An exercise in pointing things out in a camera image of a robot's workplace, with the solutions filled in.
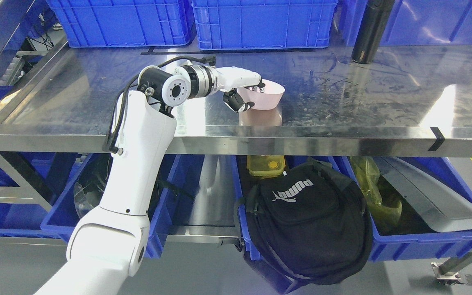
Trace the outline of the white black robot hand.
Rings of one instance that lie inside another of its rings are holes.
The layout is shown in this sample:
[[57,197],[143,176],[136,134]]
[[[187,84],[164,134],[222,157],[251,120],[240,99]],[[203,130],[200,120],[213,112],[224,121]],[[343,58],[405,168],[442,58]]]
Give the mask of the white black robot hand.
[[247,87],[264,88],[261,75],[239,67],[221,67],[215,69],[216,90],[223,92],[223,102],[234,112],[242,113],[254,106],[253,102],[244,102],[237,89]]

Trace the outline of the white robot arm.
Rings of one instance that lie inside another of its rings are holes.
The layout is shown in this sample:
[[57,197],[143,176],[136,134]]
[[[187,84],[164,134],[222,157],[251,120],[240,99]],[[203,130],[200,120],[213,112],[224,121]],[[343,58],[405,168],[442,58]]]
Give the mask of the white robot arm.
[[177,126],[172,108],[218,90],[216,58],[178,56],[146,66],[120,91],[104,150],[113,158],[103,196],[75,226],[66,263],[37,295],[116,295],[141,266],[148,209]]

